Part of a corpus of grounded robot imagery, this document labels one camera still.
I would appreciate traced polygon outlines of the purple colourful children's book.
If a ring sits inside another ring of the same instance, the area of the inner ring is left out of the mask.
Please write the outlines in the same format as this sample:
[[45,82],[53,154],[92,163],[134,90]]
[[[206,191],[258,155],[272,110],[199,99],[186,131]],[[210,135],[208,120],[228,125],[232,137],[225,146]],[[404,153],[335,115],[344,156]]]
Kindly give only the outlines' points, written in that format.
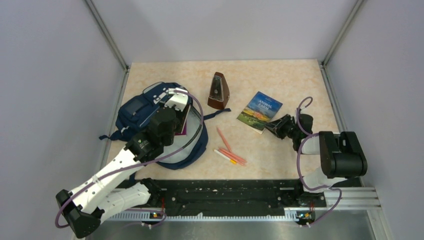
[[183,136],[187,134],[187,119],[191,110],[191,104],[188,104],[185,106],[183,110],[176,110],[176,118],[178,120],[178,123],[175,128],[175,135],[176,136]]

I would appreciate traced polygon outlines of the blue green landscape book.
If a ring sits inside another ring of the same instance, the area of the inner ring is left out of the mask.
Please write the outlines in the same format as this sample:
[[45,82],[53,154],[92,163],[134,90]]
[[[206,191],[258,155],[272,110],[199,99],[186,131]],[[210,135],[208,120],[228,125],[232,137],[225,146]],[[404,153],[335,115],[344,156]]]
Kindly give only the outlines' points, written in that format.
[[236,119],[262,134],[282,106],[282,102],[258,91]]

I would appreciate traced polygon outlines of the navy blue student backpack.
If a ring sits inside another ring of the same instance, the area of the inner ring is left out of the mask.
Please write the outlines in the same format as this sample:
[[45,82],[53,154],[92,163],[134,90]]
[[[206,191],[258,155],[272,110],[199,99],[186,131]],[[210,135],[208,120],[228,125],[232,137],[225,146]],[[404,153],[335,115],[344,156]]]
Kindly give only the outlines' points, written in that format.
[[[167,93],[169,88],[187,90],[176,82],[157,82],[150,85],[119,108],[115,121],[116,131],[110,135],[101,135],[99,139],[128,142],[148,126],[156,110],[165,107],[165,102],[171,97]],[[193,107],[196,102],[195,98],[188,96],[187,105],[191,104],[191,108],[186,123],[186,135],[175,135],[173,144],[164,147],[164,152],[157,161],[159,166],[180,170],[193,164],[205,153],[209,141],[205,121],[221,114],[222,110],[204,115],[200,104],[197,108]]]

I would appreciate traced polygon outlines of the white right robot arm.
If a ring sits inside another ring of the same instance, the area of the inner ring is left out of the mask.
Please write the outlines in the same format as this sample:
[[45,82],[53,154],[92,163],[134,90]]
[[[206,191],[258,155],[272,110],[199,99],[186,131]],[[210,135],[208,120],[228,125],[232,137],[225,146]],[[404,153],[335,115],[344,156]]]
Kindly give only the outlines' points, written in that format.
[[[293,149],[297,153],[297,173],[302,185],[293,192],[293,200],[299,206],[307,206],[314,198],[313,193],[320,193],[336,183],[364,176],[368,170],[367,159],[355,132],[313,133],[313,120],[309,114],[286,114],[265,126],[277,138],[292,140]],[[302,175],[302,155],[319,156],[320,166],[312,173]]]

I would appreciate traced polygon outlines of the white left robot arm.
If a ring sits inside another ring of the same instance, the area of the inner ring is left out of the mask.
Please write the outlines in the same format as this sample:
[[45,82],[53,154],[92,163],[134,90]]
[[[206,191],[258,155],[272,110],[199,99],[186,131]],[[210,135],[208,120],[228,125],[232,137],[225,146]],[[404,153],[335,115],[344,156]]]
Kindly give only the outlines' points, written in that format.
[[154,207],[160,202],[161,188],[147,178],[116,192],[115,189],[142,168],[167,159],[181,148],[165,155],[174,143],[175,134],[183,127],[186,113],[160,107],[147,124],[126,140],[114,159],[100,171],[72,190],[62,189],[56,196],[59,210],[56,228],[71,228],[81,239],[91,235],[110,217],[136,206]]

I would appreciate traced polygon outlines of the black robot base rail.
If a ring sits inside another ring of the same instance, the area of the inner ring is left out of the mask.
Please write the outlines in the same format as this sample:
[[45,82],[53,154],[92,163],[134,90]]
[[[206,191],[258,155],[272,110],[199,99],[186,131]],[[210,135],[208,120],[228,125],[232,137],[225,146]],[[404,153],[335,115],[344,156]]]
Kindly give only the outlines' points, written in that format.
[[288,208],[326,207],[324,194],[307,193],[296,179],[157,180],[140,183],[153,188],[147,203],[135,209],[163,210],[168,217],[284,216]]

